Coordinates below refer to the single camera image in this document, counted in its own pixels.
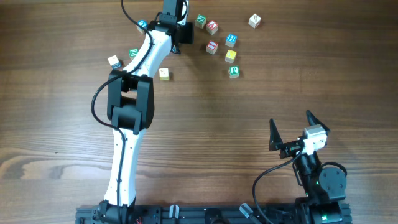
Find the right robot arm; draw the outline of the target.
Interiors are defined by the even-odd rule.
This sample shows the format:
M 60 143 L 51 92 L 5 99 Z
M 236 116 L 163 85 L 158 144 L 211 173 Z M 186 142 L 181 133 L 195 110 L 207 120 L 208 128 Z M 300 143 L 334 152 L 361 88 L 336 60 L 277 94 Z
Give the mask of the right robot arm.
M 292 159 L 297 182 L 306 194 L 295 202 L 296 216 L 300 223 L 351 223 L 351 210 L 343 203 L 348 172 L 337 162 L 322 163 L 317 155 L 327 145 L 330 129 L 310 110 L 306 116 L 309 127 L 291 142 L 283 142 L 270 120 L 269 150 L 279 151 L 282 159 Z

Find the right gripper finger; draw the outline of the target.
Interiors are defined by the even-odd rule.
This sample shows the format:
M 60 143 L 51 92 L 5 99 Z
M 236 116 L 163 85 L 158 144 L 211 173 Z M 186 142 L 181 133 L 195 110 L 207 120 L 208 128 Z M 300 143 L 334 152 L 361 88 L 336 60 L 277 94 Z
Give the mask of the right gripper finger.
M 270 125 L 270 140 L 269 140 L 269 150 L 277 151 L 283 145 L 283 140 L 277 130 L 277 126 L 273 119 L 269 120 Z
M 326 132 L 330 132 L 330 128 L 323 124 L 315 115 L 310 111 L 306 110 L 307 120 L 310 126 L 320 125 Z

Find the plain block blue P side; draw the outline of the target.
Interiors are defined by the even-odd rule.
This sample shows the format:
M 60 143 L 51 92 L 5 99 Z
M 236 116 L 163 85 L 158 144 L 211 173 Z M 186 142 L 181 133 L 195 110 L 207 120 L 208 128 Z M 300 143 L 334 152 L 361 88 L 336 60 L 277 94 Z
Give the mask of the plain block blue P side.
M 111 65 L 112 69 L 118 69 L 121 67 L 121 62 L 120 60 L 117 58 L 116 55 L 113 55 L 111 57 L 108 58 L 108 62 Z

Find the yellow top block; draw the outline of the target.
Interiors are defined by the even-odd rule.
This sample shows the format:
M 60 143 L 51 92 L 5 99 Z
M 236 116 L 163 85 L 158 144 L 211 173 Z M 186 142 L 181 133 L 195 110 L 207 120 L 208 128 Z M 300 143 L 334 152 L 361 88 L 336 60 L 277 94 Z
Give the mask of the yellow top block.
M 228 50 L 225 56 L 225 61 L 228 63 L 234 63 L 237 56 L 237 52 L 233 50 Z

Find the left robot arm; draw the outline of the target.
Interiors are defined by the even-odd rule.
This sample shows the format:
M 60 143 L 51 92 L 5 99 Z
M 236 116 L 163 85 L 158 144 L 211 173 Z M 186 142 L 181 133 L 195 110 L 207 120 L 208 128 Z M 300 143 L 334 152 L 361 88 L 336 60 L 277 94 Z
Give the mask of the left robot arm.
M 193 43 L 193 24 L 187 22 L 188 1 L 165 1 L 163 10 L 144 26 L 145 39 L 134 59 L 120 69 L 116 57 L 108 81 L 106 126 L 113 129 L 114 154 L 104 200 L 94 207 L 92 223 L 132 223 L 136 201 L 136 169 L 139 148 L 154 117 L 153 77 L 169 53 L 179 54 L 179 43 Z

